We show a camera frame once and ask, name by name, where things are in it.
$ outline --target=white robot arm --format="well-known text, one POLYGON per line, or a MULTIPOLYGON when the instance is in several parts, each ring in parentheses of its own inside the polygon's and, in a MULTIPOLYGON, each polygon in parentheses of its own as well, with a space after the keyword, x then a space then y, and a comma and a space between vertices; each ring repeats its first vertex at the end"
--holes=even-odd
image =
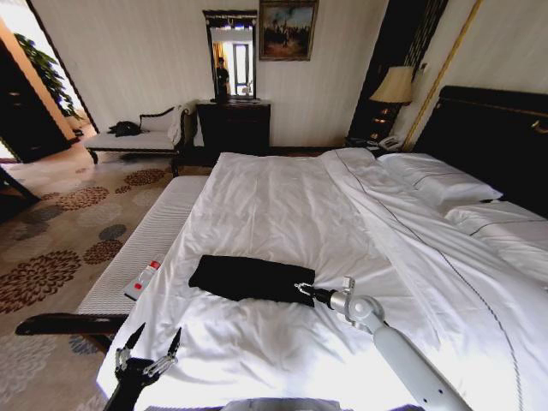
POLYGON ((434 365, 400 331, 384 322, 384 310, 367 295, 354 295, 354 279, 344 278, 344 291, 295 284, 301 293, 342 314, 353 326, 372 334, 377 350, 427 411, 472 411, 434 365))

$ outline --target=wooden armrest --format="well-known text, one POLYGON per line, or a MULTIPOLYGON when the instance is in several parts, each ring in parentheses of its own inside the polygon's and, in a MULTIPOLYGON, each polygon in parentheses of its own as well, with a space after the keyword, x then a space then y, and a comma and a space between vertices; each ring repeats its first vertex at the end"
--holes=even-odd
POLYGON ((110 335, 118 332, 127 317, 127 314, 40 314, 20 323, 15 329, 15 334, 18 336, 39 334, 110 335))

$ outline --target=floral rug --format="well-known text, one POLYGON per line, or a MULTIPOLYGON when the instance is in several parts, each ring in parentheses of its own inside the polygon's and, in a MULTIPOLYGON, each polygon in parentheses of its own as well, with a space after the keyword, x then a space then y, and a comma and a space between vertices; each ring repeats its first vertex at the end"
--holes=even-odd
POLYGON ((72 313, 172 178, 166 157, 98 155, 94 165, 78 143, 32 164, 4 165, 42 200, 0 224, 0 410, 105 405, 95 384, 103 355, 91 344, 14 333, 33 315, 72 313))

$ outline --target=black bag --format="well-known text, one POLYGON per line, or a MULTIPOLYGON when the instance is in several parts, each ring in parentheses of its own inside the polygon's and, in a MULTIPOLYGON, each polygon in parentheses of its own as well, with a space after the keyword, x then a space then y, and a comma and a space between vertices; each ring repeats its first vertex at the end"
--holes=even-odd
POLYGON ((140 127, 134 122, 118 122, 116 126, 109 127, 109 130, 109 133, 116 137, 140 134, 140 127))
POLYGON ((314 270, 246 257, 203 255, 188 280, 214 295, 239 301, 244 298, 299 302, 314 307, 313 298, 302 294, 295 283, 314 284, 314 270))

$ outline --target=white chaise lounge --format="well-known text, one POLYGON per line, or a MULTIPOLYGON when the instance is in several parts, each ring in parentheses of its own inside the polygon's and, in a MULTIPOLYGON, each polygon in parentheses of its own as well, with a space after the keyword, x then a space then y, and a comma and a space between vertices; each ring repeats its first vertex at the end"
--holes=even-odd
POLYGON ((99 133, 84 142, 84 147, 98 163, 96 152, 138 152, 169 154, 173 176, 178 176, 175 158, 182 154, 184 146, 192 140, 196 129, 194 110, 175 106, 158 114, 141 114, 141 134, 116 137, 99 133))

